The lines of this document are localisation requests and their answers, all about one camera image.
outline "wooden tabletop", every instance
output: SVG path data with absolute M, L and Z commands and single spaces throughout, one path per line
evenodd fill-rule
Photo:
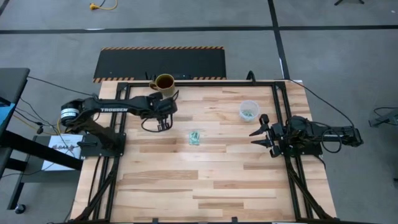
M 99 97 L 114 98 L 116 85 L 103 82 Z M 291 82 L 286 85 L 292 114 L 311 119 L 304 89 Z M 284 158 L 271 158 L 269 149 L 251 144 L 264 138 L 249 137 L 260 125 L 257 120 L 245 123 L 239 117 L 240 103 L 254 100 L 261 113 L 269 115 L 270 124 L 276 123 L 271 88 L 178 89 L 178 111 L 171 130 L 150 133 L 141 129 L 139 117 L 127 116 L 127 143 L 119 165 L 111 222 L 151 222 L 152 218 L 160 222 L 230 222 L 231 217 L 242 222 L 294 220 Z M 133 87 L 130 97 L 152 92 L 148 87 Z M 109 126 L 110 117 L 102 114 L 98 122 Z M 155 128 L 157 121 L 146 125 Z M 194 130 L 200 133 L 199 146 L 188 144 L 188 134 Z M 83 163 L 71 218 L 87 205 L 96 160 L 93 157 Z M 302 156 L 302 160 L 309 191 L 335 216 L 323 164 L 313 156 Z M 304 217 L 299 190 L 298 197 Z M 105 202 L 100 218 L 104 217 Z

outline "yellow extension cord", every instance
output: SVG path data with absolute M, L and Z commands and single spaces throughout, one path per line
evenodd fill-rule
M 61 129 L 60 129 L 60 120 L 61 120 L 61 117 L 59 117 L 59 118 L 58 118 L 58 121 L 57 121 L 57 130 L 58 130 L 58 133 L 60 133 L 60 134 L 61 134 Z
M 111 8 L 105 8 L 105 7 L 99 7 L 94 3 L 90 3 L 90 9 L 91 10 L 95 10 L 95 9 L 102 9 L 102 10 L 113 10 L 116 9 L 116 7 L 118 6 L 118 0 L 115 0 L 115 5 Z

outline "desk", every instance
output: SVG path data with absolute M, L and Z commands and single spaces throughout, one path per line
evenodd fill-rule
M 103 82 L 99 97 L 114 98 L 116 86 L 117 82 Z M 270 124 L 276 123 L 271 88 L 177 89 L 178 111 L 171 130 L 146 132 L 137 116 L 127 115 L 126 148 L 120 159 L 111 222 L 151 222 L 152 218 L 159 218 L 160 222 L 230 222 L 231 217 L 238 217 L 240 222 L 295 220 L 283 156 L 271 158 L 269 149 L 251 144 L 264 138 L 249 137 L 260 125 L 257 121 L 244 123 L 239 118 L 239 104 L 254 100 L 261 113 L 269 115 Z M 286 89 L 292 114 L 311 119 L 304 89 L 290 82 Z M 148 87 L 132 87 L 130 97 L 152 92 Z M 284 111 L 281 98 L 279 104 Z M 102 114 L 98 122 L 109 126 L 110 117 Z M 153 128 L 156 124 L 147 125 Z M 188 133 L 193 130 L 200 132 L 200 146 L 188 144 Z M 87 205 L 96 160 L 93 157 L 83 163 L 71 218 Z M 302 156 L 302 160 L 309 191 L 335 217 L 323 164 L 313 156 Z M 98 171 L 94 192 L 99 177 Z M 305 217 L 299 191 L 298 198 Z M 104 217 L 105 202 L 102 200 L 100 218 Z
M 27 83 L 28 68 L 0 68 L 0 96 L 17 105 Z M 7 125 L 15 108 L 11 110 L 0 127 L 0 179 L 5 168 L 21 171 L 16 187 L 11 195 L 7 209 L 13 210 L 18 204 L 19 196 L 25 183 L 60 182 L 68 178 L 78 178 L 82 161 L 64 153 L 53 150 L 48 146 L 50 137 L 39 136 L 33 141 L 7 131 Z M 10 158 L 12 150 L 28 154 L 25 161 Z M 35 175 L 26 175 L 41 170 L 44 160 L 62 164 L 76 170 L 69 172 L 39 172 Z

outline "small green object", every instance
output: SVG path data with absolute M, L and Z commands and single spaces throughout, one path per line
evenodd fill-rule
M 192 131 L 189 133 L 189 144 L 198 146 L 200 143 L 199 131 Z
M 247 117 L 253 117 L 253 112 L 251 110 L 243 110 L 242 114 L 247 116 Z

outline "black and orange striped mat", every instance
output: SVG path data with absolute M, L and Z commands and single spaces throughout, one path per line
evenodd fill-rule
M 226 79 L 224 47 L 104 47 L 93 81 L 146 80 L 163 73 L 193 80 Z

